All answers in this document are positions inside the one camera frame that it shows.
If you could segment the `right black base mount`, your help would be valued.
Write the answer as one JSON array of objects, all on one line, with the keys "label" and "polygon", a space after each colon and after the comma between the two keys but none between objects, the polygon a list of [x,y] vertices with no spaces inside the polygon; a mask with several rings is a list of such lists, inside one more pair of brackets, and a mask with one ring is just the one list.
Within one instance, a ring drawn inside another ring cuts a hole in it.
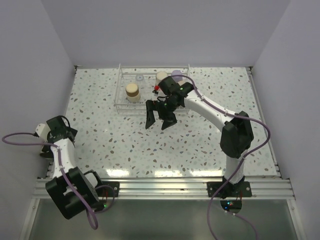
[{"label": "right black base mount", "polygon": [[220,199],[220,206],[224,211],[238,214],[243,206],[243,198],[250,198],[252,196],[250,183],[243,181],[236,184],[228,183],[217,193],[215,198]]}]

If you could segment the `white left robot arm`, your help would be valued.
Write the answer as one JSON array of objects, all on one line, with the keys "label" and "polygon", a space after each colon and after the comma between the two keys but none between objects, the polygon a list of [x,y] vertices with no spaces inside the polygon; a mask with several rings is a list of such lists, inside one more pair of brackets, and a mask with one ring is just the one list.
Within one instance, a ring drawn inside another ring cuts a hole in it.
[{"label": "white left robot arm", "polygon": [[104,184],[93,170],[83,173],[75,162],[75,137],[77,130],[68,119],[58,115],[46,121],[49,130],[45,135],[47,144],[42,148],[46,157],[53,160],[52,180],[45,189],[66,219],[71,219],[89,206],[99,203]]}]

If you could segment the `steel cup brown band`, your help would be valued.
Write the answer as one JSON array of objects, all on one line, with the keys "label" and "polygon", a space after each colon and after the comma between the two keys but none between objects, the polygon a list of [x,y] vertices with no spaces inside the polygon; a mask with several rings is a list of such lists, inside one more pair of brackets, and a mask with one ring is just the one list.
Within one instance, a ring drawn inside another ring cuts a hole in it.
[{"label": "steel cup brown band", "polygon": [[159,83],[167,77],[168,77],[168,74],[165,71],[157,72],[155,76],[155,85],[158,86]]}]

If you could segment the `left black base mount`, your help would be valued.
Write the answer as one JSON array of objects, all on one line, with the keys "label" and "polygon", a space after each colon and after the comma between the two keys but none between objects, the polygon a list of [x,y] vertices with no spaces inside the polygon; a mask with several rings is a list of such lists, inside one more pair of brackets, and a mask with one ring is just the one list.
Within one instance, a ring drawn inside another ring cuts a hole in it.
[{"label": "left black base mount", "polygon": [[99,203],[94,210],[95,213],[104,213],[110,210],[119,196],[120,183],[118,181],[103,181],[102,185],[95,188]]}]

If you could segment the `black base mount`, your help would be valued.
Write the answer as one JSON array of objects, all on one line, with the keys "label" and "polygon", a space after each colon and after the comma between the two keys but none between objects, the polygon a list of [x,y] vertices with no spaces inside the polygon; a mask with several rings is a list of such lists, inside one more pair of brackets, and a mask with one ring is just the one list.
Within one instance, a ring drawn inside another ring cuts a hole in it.
[{"label": "black base mount", "polygon": [[119,196],[120,183],[118,181],[103,181],[102,185],[95,188],[99,203],[94,210],[95,213],[104,213],[110,210]]},{"label": "black base mount", "polygon": [[220,199],[220,206],[224,211],[238,214],[243,206],[243,198],[250,198],[252,196],[250,183],[243,181],[236,184],[228,183],[217,193],[215,198]]}]

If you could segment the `lavender plastic cup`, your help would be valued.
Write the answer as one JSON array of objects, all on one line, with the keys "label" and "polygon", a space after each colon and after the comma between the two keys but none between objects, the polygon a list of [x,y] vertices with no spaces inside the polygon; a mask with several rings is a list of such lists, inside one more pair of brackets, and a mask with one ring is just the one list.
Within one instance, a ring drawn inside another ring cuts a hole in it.
[{"label": "lavender plastic cup", "polygon": [[173,70],[172,73],[171,73],[171,77],[172,79],[175,81],[175,82],[180,82],[183,80],[183,77],[182,77],[183,73],[180,71],[180,70]]}]

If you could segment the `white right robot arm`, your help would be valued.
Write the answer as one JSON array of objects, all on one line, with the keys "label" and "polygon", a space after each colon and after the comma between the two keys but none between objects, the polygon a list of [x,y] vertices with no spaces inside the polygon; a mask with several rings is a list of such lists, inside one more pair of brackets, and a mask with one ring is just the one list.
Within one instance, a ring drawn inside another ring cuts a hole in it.
[{"label": "white right robot arm", "polygon": [[192,110],[212,123],[221,133],[220,148],[226,156],[223,192],[227,196],[235,196],[240,190],[240,182],[244,180],[244,164],[241,162],[254,139],[252,125],[246,112],[229,111],[206,98],[197,89],[193,81],[178,84],[168,76],[159,83],[164,96],[157,100],[147,100],[145,127],[151,127],[156,119],[154,113],[162,120],[162,130],[178,121],[175,110],[179,107]]}]

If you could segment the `clear glass cup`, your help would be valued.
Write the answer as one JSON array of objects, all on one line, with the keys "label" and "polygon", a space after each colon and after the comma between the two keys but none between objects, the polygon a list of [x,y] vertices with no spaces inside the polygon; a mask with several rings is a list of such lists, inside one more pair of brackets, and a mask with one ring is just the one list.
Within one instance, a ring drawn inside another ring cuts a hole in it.
[{"label": "clear glass cup", "polygon": [[143,74],[137,74],[135,76],[135,81],[136,81],[136,84],[138,85],[139,89],[142,90],[145,88],[146,86],[146,81],[145,81],[145,77]]}]

